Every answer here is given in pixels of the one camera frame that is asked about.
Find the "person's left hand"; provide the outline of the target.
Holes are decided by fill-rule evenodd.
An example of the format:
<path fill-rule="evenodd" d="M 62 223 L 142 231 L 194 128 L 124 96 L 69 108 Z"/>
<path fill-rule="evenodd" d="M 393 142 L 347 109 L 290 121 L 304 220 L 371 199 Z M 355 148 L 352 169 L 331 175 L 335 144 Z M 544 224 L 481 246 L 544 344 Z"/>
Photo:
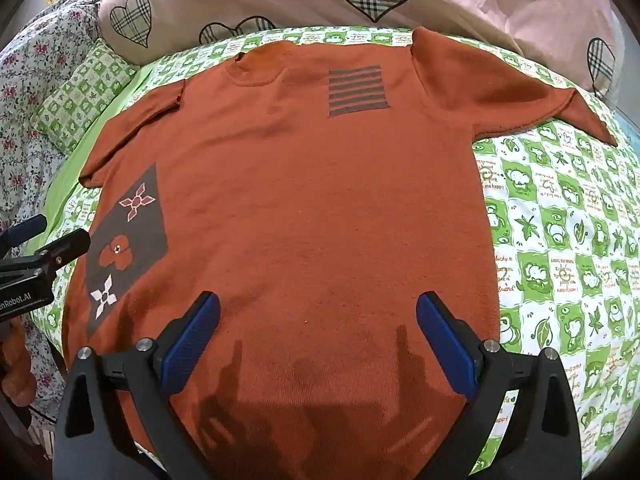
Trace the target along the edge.
<path fill-rule="evenodd" d="M 1 345 L 1 362 L 6 370 L 1 382 L 3 393 L 19 408 L 31 404 L 36 395 L 36 378 L 24 326 L 18 318 L 10 321 L 8 336 Z"/>

